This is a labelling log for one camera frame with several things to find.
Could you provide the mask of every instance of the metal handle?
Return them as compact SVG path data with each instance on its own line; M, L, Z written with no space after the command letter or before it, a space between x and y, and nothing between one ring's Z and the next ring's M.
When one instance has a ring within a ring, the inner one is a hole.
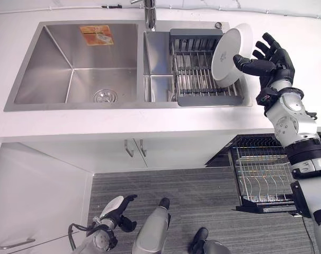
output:
M131 4L139 3L139 2L141 2L141 1L143 1L143 0L132 0L132 1L131 1Z
M18 247L18 246L21 246L21 245L24 245L24 244L27 244L30 242L35 242L35 239L34 238L27 238L27 240L25 242L19 242L19 243L8 245L8 246L0 246L0 250L8 250L8 249Z
M125 147L125 151L129 154L129 156L130 157L133 157L133 150L129 150L129 148L128 148L128 140L127 139L125 139L124 140L124 147Z
M139 141L141 153L146 157L146 149L143 149L143 139Z

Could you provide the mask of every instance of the sink drain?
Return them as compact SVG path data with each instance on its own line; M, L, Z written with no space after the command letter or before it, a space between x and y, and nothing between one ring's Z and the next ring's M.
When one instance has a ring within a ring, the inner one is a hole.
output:
M93 96L94 102L115 102L117 93L110 89L102 89L96 92Z

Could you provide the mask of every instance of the metal rack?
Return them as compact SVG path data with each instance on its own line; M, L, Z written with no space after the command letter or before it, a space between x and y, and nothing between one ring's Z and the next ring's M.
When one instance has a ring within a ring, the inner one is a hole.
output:
M222 36L216 29L172 29L175 95L180 106L239 105L243 101L239 80L220 88L211 74L213 53Z
M295 205L290 183L290 163L272 137L241 138L229 152L234 166L241 206L254 213L292 212Z

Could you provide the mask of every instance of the double sink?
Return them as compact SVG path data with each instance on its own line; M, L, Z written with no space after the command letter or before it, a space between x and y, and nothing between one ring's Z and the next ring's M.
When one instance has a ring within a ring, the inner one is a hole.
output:
M81 26L107 25L113 44L89 45ZM4 111L177 108L170 29L214 29L215 22L41 22ZM222 30L229 29L222 23ZM246 86L243 102L251 104Z

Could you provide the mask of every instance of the gray dish rack frame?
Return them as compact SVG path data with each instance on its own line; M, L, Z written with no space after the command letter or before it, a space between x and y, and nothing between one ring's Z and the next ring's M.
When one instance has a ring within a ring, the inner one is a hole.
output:
M220 88L211 73L220 29L171 29L170 53L175 95L179 106L240 105L240 81Z

